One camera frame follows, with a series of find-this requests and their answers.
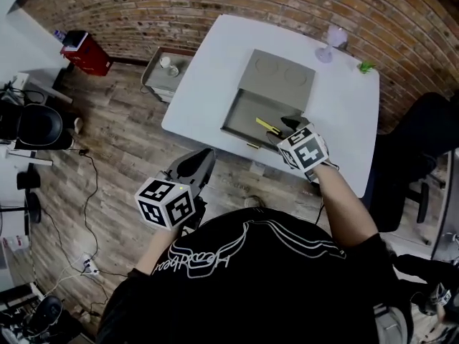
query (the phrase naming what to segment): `circular indentation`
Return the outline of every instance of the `circular indentation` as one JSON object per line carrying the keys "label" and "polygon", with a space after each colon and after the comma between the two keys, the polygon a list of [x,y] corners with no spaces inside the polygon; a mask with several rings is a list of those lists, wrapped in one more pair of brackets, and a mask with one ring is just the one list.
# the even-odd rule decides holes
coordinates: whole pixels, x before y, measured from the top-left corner
{"label": "circular indentation", "polygon": [[273,59],[261,57],[255,63],[258,72],[263,75],[273,75],[279,70],[278,63]]}
{"label": "circular indentation", "polygon": [[308,79],[304,71],[293,67],[289,67],[285,71],[284,78],[289,84],[296,85],[297,87],[306,83]]}

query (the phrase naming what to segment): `power strip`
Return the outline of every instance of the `power strip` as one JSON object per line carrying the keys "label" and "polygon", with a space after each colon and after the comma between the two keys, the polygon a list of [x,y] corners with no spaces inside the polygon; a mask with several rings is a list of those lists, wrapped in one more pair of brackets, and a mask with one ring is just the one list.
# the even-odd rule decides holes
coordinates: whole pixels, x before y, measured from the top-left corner
{"label": "power strip", "polygon": [[83,255],[83,265],[85,266],[85,274],[99,275],[99,269],[95,266],[90,255]]}

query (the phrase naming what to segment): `chair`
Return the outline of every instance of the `chair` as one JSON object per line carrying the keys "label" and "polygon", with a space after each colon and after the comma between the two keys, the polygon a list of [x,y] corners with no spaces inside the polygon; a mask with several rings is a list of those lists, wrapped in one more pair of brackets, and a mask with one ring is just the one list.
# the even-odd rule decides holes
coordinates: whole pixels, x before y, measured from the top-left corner
{"label": "chair", "polygon": [[425,220],[429,186],[423,182],[416,192],[409,184],[425,178],[439,156],[456,148],[459,107],[433,92],[421,96],[390,134],[377,136],[363,202],[379,231],[397,230],[405,198],[420,205],[417,223]]}
{"label": "chair", "polygon": [[18,140],[29,149],[53,148],[62,135],[60,114],[45,105],[24,107],[0,100],[0,139]]}

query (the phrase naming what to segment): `wooden floor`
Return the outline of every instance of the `wooden floor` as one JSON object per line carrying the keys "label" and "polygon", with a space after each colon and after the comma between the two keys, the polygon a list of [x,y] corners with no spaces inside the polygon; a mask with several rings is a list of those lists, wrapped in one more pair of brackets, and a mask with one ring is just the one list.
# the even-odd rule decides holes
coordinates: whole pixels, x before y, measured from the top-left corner
{"label": "wooden floor", "polygon": [[[174,159],[204,145],[167,133],[161,121],[167,107],[151,94],[141,92],[143,67],[114,64],[107,77],[90,77],[74,70],[66,74],[60,90],[74,98],[82,113],[85,127],[75,136],[74,148],[89,148],[89,156],[98,170],[98,192],[87,205],[87,222],[98,238],[97,266],[106,272],[127,274],[146,248],[154,230],[141,223],[134,193],[149,176],[155,176]],[[42,152],[54,161],[53,167],[41,167],[42,187],[37,190],[42,206],[54,219],[62,244],[71,262],[83,252],[95,252],[95,240],[85,228],[83,205],[95,190],[95,171],[88,158],[77,151]],[[217,164],[202,197],[208,203],[205,220],[241,208],[244,197],[258,195],[269,207],[315,221],[321,203],[316,190],[305,181],[289,174],[267,169],[264,176],[250,172],[251,162],[223,151],[217,151]],[[432,192],[432,206],[421,233],[435,235],[440,210],[441,191]],[[407,202],[402,227],[389,239],[422,245],[415,225],[415,204]],[[319,222],[328,231],[324,212]],[[48,216],[32,225],[32,253],[10,254],[17,282],[37,280],[47,292],[68,262],[60,249],[59,237]],[[82,263],[76,264],[81,269]],[[70,276],[77,274],[68,269]],[[122,277],[100,274],[95,281],[110,296]],[[55,290],[65,307],[80,306],[89,310],[91,303],[104,303],[103,289],[87,277],[66,279]],[[103,304],[93,310],[103,311]],[[94,334],[98,318],[82,319]]]}

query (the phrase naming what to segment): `brick wall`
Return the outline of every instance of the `brick wall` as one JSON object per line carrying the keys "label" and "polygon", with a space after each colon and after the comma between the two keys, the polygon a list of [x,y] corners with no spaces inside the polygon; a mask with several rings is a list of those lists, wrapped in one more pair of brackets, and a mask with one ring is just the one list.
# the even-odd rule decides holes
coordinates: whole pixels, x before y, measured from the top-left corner
{"label": "brick wall", "polygon": [[222,13],[322,39],[349,32],[347,52],[377,64],[379,129],[390,130],[422,94],[458,88],[459,25],[439,0],[22,0],[50,32],[85,29],[111,55],[149,59],[154,45],[197,49]]}

